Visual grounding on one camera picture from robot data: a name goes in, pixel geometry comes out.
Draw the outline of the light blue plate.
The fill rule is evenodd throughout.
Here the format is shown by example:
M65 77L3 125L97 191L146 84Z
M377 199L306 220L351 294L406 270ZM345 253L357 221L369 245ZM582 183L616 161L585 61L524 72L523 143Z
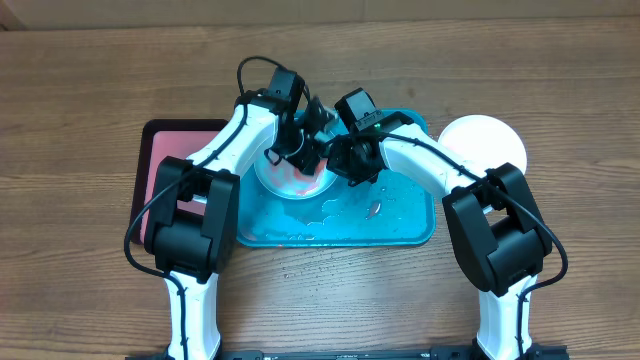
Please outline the light blue plate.
M312 175L304 175L289 162L282 160L273 165L276 155L269 151L254 163L254 170L260 183L270 192L289 200L303 200L318 196L337 179L337 175L326 168L322 159Z

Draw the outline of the white pink plate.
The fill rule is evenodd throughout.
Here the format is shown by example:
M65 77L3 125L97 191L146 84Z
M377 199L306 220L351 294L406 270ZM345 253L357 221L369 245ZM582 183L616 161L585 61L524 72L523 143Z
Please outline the white pink plate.
M441 132L438 142L476 164L497 168L504 163L527 170L527 152L518 133L503 121L488 115L460 117Z

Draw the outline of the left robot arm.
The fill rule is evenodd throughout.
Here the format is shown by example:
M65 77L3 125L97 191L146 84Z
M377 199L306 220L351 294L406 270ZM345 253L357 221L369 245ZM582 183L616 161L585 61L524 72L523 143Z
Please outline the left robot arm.
M241 179L261 156L316 174L322 152L316 135L330 117L312 99L312 123L297 118L308 96L303 78L279 66L267 87L241 90L231 120L207 146L188 159L167 156L159 163L152 198L137 219L145 224L154 272L169 291L166 358L214 359L220 352L217 282L237 237Z

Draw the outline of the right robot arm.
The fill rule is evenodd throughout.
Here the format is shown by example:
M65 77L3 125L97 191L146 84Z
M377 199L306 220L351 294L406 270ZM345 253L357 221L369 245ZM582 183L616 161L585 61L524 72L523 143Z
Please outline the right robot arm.
M431 139L408 116L342 110L347 128L327 147L331 171L355 184L383 170L404 175L440 200L456 261L479 292L480 327L472 359L541 359L529 333L537 276L556 249L522 168L522 141L505 123L466 116L450 125L469 155Z

